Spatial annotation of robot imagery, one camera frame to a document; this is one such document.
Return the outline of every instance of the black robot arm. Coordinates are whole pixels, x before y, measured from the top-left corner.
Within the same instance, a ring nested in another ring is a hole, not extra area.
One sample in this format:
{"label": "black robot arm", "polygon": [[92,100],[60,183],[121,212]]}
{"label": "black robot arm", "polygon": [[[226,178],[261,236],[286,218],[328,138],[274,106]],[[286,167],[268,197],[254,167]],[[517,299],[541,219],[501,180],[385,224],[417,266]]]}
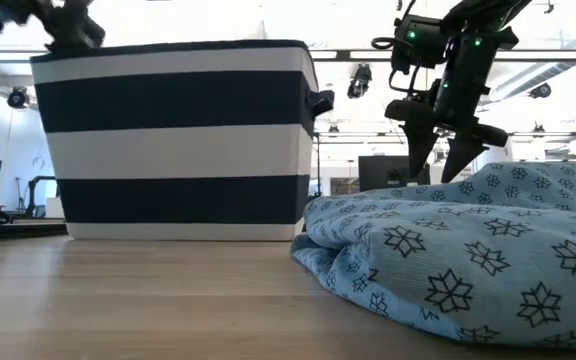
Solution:
{"label": "black robot arm", "polygon": [[[502,129],[478,123],[475,111],[482,95],[488,95],[486,80],[497,50],[512,49],[519,39],[506,25],[531,0],[464,0],[443,19],[411,15],[412,0],[403,18],[395,20],[394,38],[376,38],[377,49],[392,47],[392,74],[413,76],[403,100],[394,100],[385,116],[404,121],[401,128],[408,139],[411,176],[423,168],[438,134],[435,128],[455,133],[448,139],[450,152],[442,182],[451,181],[464,167],[488,148],[504,146],[508,134]],[[441,79],[428,90],[415,90],[414,78],[420,67],[433,69],[446,63]]]}
{"label": "black robot arm", "polygon": [[52,0],[0,0],[0,32],[8,23],[24,25],[31,16],[42,22],[53,42],[50,51],[100,47],[105,31],[88,16],[92,0],[66,0],[54,6]]}

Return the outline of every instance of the folded blanket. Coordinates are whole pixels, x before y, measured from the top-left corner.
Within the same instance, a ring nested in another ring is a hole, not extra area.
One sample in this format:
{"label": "folded blanket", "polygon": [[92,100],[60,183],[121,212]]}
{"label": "folded blanket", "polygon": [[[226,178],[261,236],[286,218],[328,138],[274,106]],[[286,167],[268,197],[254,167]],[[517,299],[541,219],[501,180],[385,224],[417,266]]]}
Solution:
{"label": "folded blanket", "polygon": [[323,197],[291,248],[322,286],[471,343],[576,347],[576,165]]}

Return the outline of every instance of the wall-mounted camera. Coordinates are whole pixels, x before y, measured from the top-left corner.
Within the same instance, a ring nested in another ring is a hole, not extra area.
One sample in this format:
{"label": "wall-mounted camera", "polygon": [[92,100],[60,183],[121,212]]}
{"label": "wall-mounted camera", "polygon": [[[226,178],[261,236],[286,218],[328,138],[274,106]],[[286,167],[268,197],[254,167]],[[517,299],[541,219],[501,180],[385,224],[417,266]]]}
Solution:
{"label": "wall-mounted camera", "polygon": [[25,109],[30,106],[30,95],[25,87],[14,87],[8,96],[8,106],[13,109]]}
{"label": "wall-mounted camera", "polygon": [[543,83],[537,86],[536,88],[530,90],[528,95],[530,95],[530,97],[533,99],[537,99],[537,98],[547,98],[548,96],[550,96],[551,93],[552,89],[550,88],[550,85],[548,85],[548,83]]}
{"label": "wall-mounted camera", "polygon": [[370,65],[359,64],[348,86],[348,98],[359,99],[368,91],[368,84],[372,81]]}

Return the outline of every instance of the striped fabric bin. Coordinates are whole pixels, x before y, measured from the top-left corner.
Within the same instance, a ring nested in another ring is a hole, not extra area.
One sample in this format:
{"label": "striped fabric bin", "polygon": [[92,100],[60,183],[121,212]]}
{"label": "striped fabric bin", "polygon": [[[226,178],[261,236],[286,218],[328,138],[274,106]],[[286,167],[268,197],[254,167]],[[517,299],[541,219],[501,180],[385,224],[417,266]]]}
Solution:
{"label": "striped fabric bin", "polygon": [[299,41],[128,46],[32,59],[76,239],[291,240],[314,118]]}

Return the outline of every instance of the wooden table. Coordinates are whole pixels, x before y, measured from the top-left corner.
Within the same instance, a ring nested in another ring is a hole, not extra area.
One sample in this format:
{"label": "wooden table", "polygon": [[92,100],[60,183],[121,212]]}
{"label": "wooden table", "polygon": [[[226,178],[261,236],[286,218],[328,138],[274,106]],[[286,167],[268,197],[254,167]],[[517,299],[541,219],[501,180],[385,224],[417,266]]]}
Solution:
{"label": "wooden table", "polygon": [[0,242],[0,360],[576,359],[472,348],[321,289],[287,243]]}

